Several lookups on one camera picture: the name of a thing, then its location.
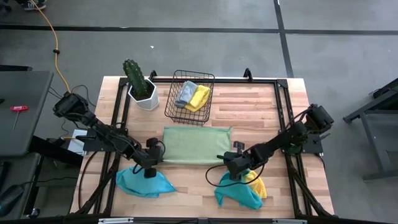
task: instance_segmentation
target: cactus plant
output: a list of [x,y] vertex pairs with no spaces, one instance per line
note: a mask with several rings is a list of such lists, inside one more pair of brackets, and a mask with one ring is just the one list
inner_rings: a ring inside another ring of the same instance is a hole
[[134,98],[136,100],[149,98],[152,93],[147,89],[147,83],[144,80],[144,76],[142,75],[138,63],[133,60],[126,59],[123,62],[123,70],[132,85]]

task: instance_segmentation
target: green towel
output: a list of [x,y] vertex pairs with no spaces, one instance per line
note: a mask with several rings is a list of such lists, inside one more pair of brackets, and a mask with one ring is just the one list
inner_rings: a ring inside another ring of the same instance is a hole
[[165,162],[176,164],[214,165],[223,162],[217,155],[231,150],[231,128],[164,128]]

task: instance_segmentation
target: yellow cloth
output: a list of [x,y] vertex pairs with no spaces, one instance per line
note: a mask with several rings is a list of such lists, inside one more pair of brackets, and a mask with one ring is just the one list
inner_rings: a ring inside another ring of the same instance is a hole
[[[256,178],[257,174],[253,170],[251,170],[248,174],[243,176],[244,181],[249,182],[252,179]],[[249,184],[249,187],[253,190],[256,195],[258,195],[260,198],[267,198],[267,191],[266,191],[266,186],[264,185],[262,179],[259,177],[257,180]]]
[[185,109],[190,110],[192,112],[196,112],[199,110],[209,98],[210,89],[203,85],[198,85],[198,88],[195,90],[192,99],[189,101],[189,104],[185,105]]

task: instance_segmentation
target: teal cloth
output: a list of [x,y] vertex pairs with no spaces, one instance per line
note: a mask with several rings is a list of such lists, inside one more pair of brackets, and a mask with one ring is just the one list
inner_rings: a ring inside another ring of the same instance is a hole
[[144,170],[132,173],[133,167],[116,173],[116,185],[126,194],[138,197],[157,198],[160,193],[174,192],[176,189],[160,172],[153,178],[145,178]]
[[176,164],[215,165],[223,162],[217,155],[230,151],[231,128],[196,128],[171,126],[164,128],[164,162]]
[[[243,172],[243,175],[249,173],[248,170]],[[235,180],[229,179],[229,172],[227,171],[221,178],[218,185],[227,185],[235,183]],[[229,187],[217,187],[214,191],[218,205],[223,206],[224,196],[237,200],[240,206],[245,206],[251,209],[260,209],[262,207],[261,198],[254,193],[254,191],[247,184],[235,184]]]

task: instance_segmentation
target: white hexagonal pot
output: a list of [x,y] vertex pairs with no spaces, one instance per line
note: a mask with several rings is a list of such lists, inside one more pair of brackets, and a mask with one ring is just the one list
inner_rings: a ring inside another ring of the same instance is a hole
[[151,111],[155,109],[157,106],[159,106],[159,95],[157,94],[157,87],[155,86],[155,84],[153,84],[148,78],[145,78],[145,82],[150,83],[154,87],[154,91],[152,92],[150,98],[137,101],[131,95],[132,86],[130,86],[129,89],[129,96],[132,98],[132,100],[134,100],[137,103],[137,106],[139,108]]

